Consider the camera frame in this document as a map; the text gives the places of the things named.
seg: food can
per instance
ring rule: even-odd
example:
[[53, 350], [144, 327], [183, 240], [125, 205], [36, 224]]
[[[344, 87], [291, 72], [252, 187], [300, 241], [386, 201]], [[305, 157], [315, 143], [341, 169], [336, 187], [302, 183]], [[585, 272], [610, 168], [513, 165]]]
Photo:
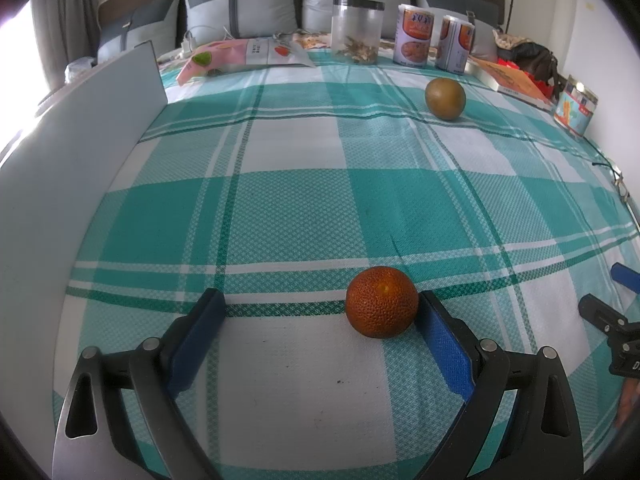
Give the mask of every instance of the food can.
[[596, 94], [570, 75], [558, 98], [554, 119], [569, 133], [583, 137], [597, 104]]
[[464, 73], [475, 30], [472, 23], [454, 16], [443, 16], [436, 67], [454, 74]]
[[434, 15], [428, 10], [407, 4], [398, 5], [394, 61], [405, 66], [423, 68], [429, 58]]

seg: curtain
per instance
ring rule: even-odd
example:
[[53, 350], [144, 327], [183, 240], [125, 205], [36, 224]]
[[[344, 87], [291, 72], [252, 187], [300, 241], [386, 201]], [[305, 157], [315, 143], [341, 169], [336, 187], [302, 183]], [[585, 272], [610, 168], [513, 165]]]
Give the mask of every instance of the curtain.
[[97, 0], [32, 0], [33, 27], [51, 91], [65, 83], [65, 68], [83, 56], [96, 56], [100, 29]]

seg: tangerine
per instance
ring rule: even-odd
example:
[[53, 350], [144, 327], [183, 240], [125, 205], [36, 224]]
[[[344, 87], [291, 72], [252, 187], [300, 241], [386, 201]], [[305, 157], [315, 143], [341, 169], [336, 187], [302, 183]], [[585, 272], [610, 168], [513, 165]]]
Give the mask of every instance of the tangerine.
[[418, 313], [418, 291], [401, 270], [371, 267], [351, 280], [344, 306], [349, 323], [362, 335], [393, 337]]

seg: snack bag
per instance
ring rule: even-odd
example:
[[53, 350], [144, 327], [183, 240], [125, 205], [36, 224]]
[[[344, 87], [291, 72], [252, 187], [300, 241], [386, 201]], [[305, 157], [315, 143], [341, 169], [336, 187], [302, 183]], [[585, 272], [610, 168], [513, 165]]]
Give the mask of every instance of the snack bag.
[[178, 74], [178, 85], [217, 68], [301, 64], [315, 67], [295, 42], [273, 38], [214, 41], [198, 47]]

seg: plaid bedsheet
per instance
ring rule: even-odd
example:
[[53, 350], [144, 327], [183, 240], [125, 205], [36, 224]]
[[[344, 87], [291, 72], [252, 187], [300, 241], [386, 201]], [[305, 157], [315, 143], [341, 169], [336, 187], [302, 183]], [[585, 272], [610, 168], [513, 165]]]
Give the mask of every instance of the plaid bedsheet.
[[[556, 348], [586, 461], [616, 411], [604, 336], [578, 316], [595, 294], [632, 319], [614, 262], [640, 244], [593, 150], [544, 112], [463, 83], [457, 121], [430, 114], [435, 69], [277, 67], [179, 88], [107, 192], [68, 284], [54, 411], [79, 351], [133, 348], [221, 289], [228, 319], [178, 405], [225, 479], [399, 479], [421, 468], [462, 400], [413, 327], [371, 340], [343, 314], [374, 265], [433, 289], [505, 349]], [[489, 465], [504, 396], [474, 471]], [[163, 470], [126, 392], [136, 437]]]

